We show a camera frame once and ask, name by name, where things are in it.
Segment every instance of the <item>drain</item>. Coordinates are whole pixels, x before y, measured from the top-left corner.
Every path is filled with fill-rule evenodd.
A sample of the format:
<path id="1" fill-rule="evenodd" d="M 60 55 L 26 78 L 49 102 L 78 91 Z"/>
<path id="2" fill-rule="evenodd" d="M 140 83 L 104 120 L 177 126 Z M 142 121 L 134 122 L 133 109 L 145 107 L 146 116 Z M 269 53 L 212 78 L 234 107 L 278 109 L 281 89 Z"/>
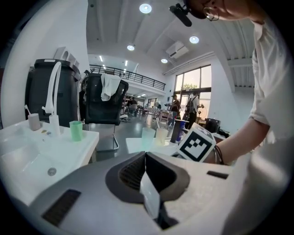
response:
<path id="1" fill-rule="evenodd" d="M 53 176 L 53 175 L 55 175 L 56 174 L 56 168 L 54 168 L 54 167 L 51 167 L 51 168 L 49 168 L 49 170 L 48 170 L 48 175 L 49 176 Z"/>

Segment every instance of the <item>white towel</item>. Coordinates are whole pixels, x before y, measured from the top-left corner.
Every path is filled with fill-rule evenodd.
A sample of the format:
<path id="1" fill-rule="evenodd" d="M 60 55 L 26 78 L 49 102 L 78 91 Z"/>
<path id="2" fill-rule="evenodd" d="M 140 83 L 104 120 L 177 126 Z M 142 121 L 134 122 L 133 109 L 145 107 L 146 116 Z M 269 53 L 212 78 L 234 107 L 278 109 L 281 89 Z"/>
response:
<path id="1" fill-rule="evenodd" d="M 110 75 L 103 73 L 101 75 L 102 82 L 102 92 L 101 92 L 101 100 L 108 101 L 110 97 L 114 95 L 116 90 L 119 87 L 120 77 L 117 75 Z"/>

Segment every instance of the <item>window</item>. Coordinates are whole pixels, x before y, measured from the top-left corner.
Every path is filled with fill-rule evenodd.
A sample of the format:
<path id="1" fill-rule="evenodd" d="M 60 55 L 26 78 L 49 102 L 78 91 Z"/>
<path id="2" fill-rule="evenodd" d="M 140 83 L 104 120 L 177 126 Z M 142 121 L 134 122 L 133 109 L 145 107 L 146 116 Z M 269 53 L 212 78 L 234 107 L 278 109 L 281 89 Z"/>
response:
<path id="1" fill-rule="evenodd" d="M 176 79 L 175 79 L 175 91 L 181 90 L 182 83 L 183 83 L 183 74 L 176 76 Z"/>
<path id="2" fill-rule="evenodd" d="M 201 112 L 200 117 L 202 119 L 208 117 L 211 89 L 202 88 L 211 88 L 211 65 L 200 67 L 186 73 L 182 73 L 176 77 L 175 94 L 178 94 L 178 98 L 181 101 L 182 118 L 184 116 L 184 110 L 185 106 L 187 105 L 187 101 L 193 93 L 193 91 L 189 91 L 191 89 L 199 89 L 199 102 L 200 104 L 204 105 L 204 108 L 199 108 L 198 111 Z"/>
<path id="3" fill-rule="evenodd" d="M 148 99 L 148 108 L 152 108 L 157 101 L 157 98 Z"/>
<path id="4" fill-rule="evenodd" d="M 211 87 L 211 65 L 176 76 L 175 91 L 207 87 Z"/>
<path id="5" fill-rule="evenodd" d="M 184 73 L 184 84 L 182 90 L 200 88 L 200 68 Z"/>

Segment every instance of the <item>white sink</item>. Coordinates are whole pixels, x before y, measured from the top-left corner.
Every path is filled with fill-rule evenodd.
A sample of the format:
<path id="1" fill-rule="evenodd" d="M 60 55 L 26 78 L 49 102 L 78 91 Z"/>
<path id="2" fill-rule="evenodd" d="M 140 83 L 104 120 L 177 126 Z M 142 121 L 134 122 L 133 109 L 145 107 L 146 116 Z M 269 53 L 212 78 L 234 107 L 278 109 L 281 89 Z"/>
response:
<path id="1" fill-rule="evenodd" d="M 32 131 L 28 121 L 0 131 L 0 173 L 8 193 L 26 205 L 74 170 L 88 164 L 99 133 L 83 131 L 80 142 L 71 140 L 70 128 L 61 127 L 60 137 L 51 137 L 48 123 Z"/>

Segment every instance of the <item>black camera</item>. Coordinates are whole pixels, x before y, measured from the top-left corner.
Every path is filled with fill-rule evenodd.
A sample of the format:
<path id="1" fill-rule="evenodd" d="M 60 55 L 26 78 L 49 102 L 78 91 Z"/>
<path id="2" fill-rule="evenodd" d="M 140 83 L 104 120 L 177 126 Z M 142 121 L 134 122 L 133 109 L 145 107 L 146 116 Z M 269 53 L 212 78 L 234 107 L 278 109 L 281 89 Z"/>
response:
<path id="1" fill-rule="evenodd" d="M 177 3 L 175 6 L 170 7 L 170 11 L 180 20 L 184 25 L 187 27 L 192 26 L 192 22 L 187 17 L 189 11 L 183 9 L 179 3 Z"/>

